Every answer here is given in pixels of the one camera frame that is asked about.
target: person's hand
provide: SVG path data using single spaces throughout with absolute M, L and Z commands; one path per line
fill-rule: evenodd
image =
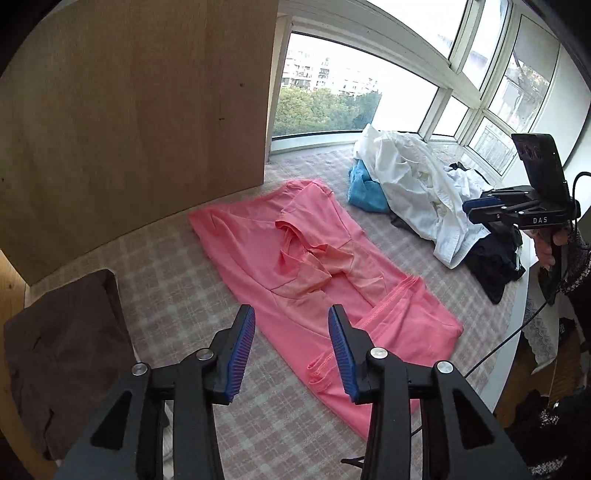
M 534 239 L 535 254 L 540 260 L 540 264 L 546 270 L 549 270 L 556 260 L 552 256 L 552 246 L 550 244 L 551 230 L 549 228 L 540 228 L 539 230 L 529 230 L 525 232 Z M 569 232 L 562 229 L 552 235 L 555 245 L 566 245 L 569 242 Z

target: window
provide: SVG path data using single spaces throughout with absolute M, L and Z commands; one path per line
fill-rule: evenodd
M 369 1 L 421 35 L 444 57 L 449 57 L 466 0 Z
M 491 65 L 505 23 L 507 7 L 507 0 L 486 0 L 484 4 L 474 43 L 462 69 L 478 89 L 482 86 L 488 67 Z
M 456 100 L 454 97 L 451 97 L 435 127 L 435 130 L 433 131 L 433 134 L 453 137 L 467 111 L 468 107 L 466 105 L 459 100 Z
M 540 111 L 559 47 L 552 35 L 521 17 L 509 65 L 489 108 L 516 132 L 528 131 Z
M 290 64 L 308 65 L 311 79 L 284 68 L 273 136 L 378 129 L 418 131 L 437 87 L 386 60 L 328 40 L 291 34 Z M 321 77 L 320 66 L 330 63 Z M 323 79 L 324 84 L 316 82 Z
M 476 135 L 470 142 L 470 147 L 500 174 L 517 154 L 511 137 L 488 118 L 480 123 Z

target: blue towel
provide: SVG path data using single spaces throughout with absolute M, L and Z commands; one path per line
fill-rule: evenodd
M 356 160 L 355 165 L 350 168 L 349 181 L 347 201 L 351 205 L 366 212 L 388 213 L 390 211 L 382 186 L 371 179 L 363 161 Z

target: wooden shelf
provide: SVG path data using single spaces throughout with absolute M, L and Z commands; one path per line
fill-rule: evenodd
M 50 480 L 57 466 L 35 449 L 18 416 L 4 357 L 4 324 L 24 308 L 24 303 L 25 282 L 0 251 L 0 430 L 27 471 L 36 480 Z

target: plaid carpet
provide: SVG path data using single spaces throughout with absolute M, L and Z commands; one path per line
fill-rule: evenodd
M 461 265 L 453 270 L 433 256 L 432 242 L 390 225 L 387 215 L 346 203 L 352 149 L 283 154 L 265 169 L 265 183 L 217 202 L 252 198 L 293 178 L 322 179 L 369 239 L 401 270 L 423 277 L 431 292 L 463 323 L 451 360 L 467 371 L 502 339 L 515 285 L 492 305 L 480 284 Z M 442 153 L 444 163 L 455 161 Z M 139 357 L 153 367 L 169 365 L 209 344 L 228 327 L 238 302 L 204 255 L 187 212 L 164 218 L 89 252 L 30 288 L 27 302 L 99 268 L 118 278 L 129 334 Z M 493 356 L 470 378 L 480 391 L 494 367 Z M 260 332 L 255 335 L 241 393 L 229 407 L 215 407 L 216 428 L 227 479 L 358 479 L 341 465 L 362 455 L 365 445 L 291 372 Z M 413 417 L 413 428 L 420 415 Z M 420 478 L 421 435 L 413 438 L 411 477 Z

